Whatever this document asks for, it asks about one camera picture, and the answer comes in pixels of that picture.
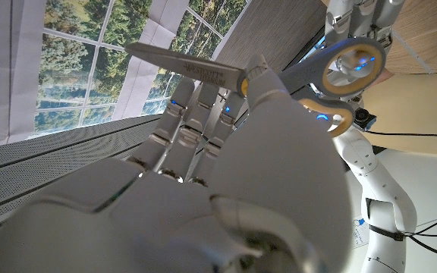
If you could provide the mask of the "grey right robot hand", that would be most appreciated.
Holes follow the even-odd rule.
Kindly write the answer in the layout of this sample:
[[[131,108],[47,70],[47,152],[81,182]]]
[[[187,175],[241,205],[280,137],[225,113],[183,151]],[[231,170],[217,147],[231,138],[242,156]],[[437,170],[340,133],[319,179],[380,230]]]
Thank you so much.
[[[0,227],[0,272],[339,272],[351,204],[332,138],[263,56],[250,115],[209,176],[179,182],[105,158],[36,194]]]

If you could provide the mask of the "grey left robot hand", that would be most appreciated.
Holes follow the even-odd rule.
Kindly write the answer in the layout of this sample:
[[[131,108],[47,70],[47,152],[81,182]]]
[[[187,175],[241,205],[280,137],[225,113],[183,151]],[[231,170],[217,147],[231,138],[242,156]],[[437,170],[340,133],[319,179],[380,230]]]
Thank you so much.
[[[356,108],[350,104],[371,86],[385,68],[386,55],[393,43],[391,33],[404,6],[404,0],[345,0],[330,1],[326,9],[325,35],[322,48],[309,56],[325,64],[319,66],[319,80],[314,82],[320,101],[333,106],[305,107],[340,120],[329,131],[339,136],[355,119]]]

